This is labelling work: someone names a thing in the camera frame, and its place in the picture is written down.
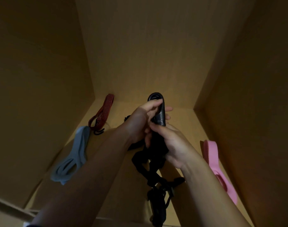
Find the blue resistance band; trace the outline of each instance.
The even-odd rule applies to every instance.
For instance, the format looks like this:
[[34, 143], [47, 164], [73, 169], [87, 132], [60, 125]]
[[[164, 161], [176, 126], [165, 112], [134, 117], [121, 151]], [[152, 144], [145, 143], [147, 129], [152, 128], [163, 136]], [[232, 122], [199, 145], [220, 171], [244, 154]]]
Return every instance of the blue resistance band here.
[[[64, 185], [70, 180], [73, 174], [85, 164], [85, 147], [88, 142], [89, 134], [90, 128], [88, 126], [81, 126], [78, 128], [70, 154], [61, 161], [51, 173], [52, 181], [60, 182]], [[74, 165], [77, 166], [76, 170], [74, 172], [69, 172]]]

